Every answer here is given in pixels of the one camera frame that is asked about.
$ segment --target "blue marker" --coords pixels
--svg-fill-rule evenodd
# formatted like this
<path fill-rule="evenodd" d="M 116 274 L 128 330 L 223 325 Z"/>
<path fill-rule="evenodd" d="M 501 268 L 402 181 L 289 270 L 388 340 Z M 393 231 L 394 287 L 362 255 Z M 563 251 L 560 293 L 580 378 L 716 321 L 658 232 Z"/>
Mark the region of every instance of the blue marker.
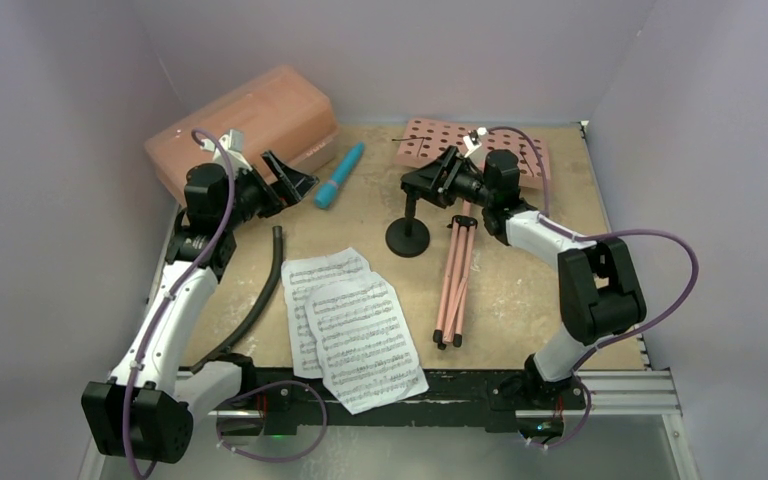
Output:
<path fill-rule="evenodd" d="M 316 197 L 313 199 L 313 203 L 317 207 L 324 209 L 331 205 L 331 202 L 337 197 L 337 190 L 346 181 L 346 177 L 349 176 L 352 169 L 355 168 L 361 155 L 363 155 L 363 142 L 358 143 L 349 150 L 349 153 L 346 154 L 343 161 L 337 166 L 334 175 L 331 175 L 331 178 L 319 187 L 319 191 L 316 192 Z"/>

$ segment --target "gray floor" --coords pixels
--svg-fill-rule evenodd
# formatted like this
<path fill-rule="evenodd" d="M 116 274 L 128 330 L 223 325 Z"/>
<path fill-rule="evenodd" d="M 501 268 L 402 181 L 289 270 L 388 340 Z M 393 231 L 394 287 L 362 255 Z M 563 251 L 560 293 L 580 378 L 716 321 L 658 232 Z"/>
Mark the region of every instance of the gray floor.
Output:
<path fill-rule="evenodd" d="M 286 455 L 309 445 L 313 427 L 294 437 L 264 437 L 250 450 Z M 184 458 L 159 465 L 152 478 L 172 479 L 677 479 L 660 417 L 591 417 L 579 438 L 544 454 L 517 435 L 482 429 L 331 427 L 322 444 L 290 464 L 264 464 L 216 449 L 212 420 L 202 422 Z M 102 479 L 130 478 L 109 458 Z"/>

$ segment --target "sheet of paper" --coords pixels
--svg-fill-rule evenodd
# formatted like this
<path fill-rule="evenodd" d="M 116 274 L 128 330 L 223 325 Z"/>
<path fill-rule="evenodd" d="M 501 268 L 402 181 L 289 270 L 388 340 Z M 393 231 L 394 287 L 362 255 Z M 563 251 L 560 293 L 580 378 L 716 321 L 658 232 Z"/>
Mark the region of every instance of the sheet of paper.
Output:
<path fill-rule="evenodd" d="M 324 286 L 305 310 L 322 383 L 352 414 L 428 390 L 396 291 L 381 275 Z"/>
<path fill-rule="evenodd" d="M 324 257 L 290 260 L 281 266 L 284 302 L 290 328 L 293 373 L 302 378 L 322 378 L 316 357 L 316 340 L 308 327 L 305 302 L 323 285 L 369 272 L 369 262 L 354 248 Z"/>

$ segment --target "wooden tabletop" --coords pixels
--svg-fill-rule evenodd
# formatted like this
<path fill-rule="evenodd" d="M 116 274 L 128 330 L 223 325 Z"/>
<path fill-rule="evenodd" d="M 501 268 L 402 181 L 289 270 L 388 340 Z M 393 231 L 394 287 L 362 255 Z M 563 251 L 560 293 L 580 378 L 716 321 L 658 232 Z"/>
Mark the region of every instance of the wooden tabletop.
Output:
<path fill-rule="evenodd" d="M 431 246 L 415 258 L 400 258 L 384 242 L 387 226 L 404 213 L 405 194 L 399 179 L 408 171 L 392 164 L 403 126 L 345 126 L 338 158 L 317 172 L 327 180 L 339 159 L 357 142 L 366 144 L 363 158 L 327 211 L 313 205 L 313 195 L 269 219 L 256 219 L 235 232 L 237 250 L 222 283 L 196 324 L 183 364 L 200 360 L 231 332 L 254 304 L 272 261 L 273 225 L 284 228 L 288 260 L 328 255 L 354 247 L 373 271 L 396 289 L 424 368 L 520 369 L 560 325 L 558 279 L 536 257 L 492 238 L 479 225 L 475 237 L 463 346 L 437 349 L 431 341 L 440 301 L 442 275 L 451 231 L 446 228 L 460 204 L 447 210 L 420 202 L 417 218 L 431 232 Z M 552 162 L 552 218 L 585 234 L 606 231 L 590 158 L 576 127 L 526 128 L 548 145 Z M 525 199 L 541 206 L 537 190 Z M 480 218 L 480 211 L 473 215 Z M 235 348 L 259 367 L 291 367 L 287 308 L 278 287 L 257 324 Z M 597 353 L 585 368 L 640 370 L 635 339 Z"/>

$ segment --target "black tube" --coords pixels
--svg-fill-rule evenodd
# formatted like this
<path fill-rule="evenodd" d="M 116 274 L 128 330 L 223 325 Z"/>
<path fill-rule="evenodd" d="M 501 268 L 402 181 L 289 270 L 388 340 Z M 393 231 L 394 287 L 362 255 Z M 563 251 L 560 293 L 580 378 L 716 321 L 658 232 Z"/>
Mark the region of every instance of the black tube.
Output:
<path fill-rule="evenodd" d="M 272 227 L 272 270 L 269 271 L 269 277 L 266 279 L 266 283 L 263 285 L 263 289 L 260 291 L 260 295 L 257 296 L 254 305 L 246 315 L 246 318 L 223 340 L 216 348 L 210 351 L 201 361 L 196 364 L 192 370 L 200 370 L 201 367 L 218 356 L 225 353 L 231 353 L 234 345 L 237 344 L 243 337 L 249 333 L 254 323 L 263 314 L 263 310 L 266 309 L 266 305 L 272 298 L 272 294 L 275 293 L 275 288 L 278 286 L 278 282 L 281 280 L 281 265 L 284 263 L 284 234 L 280 226 Z"/>

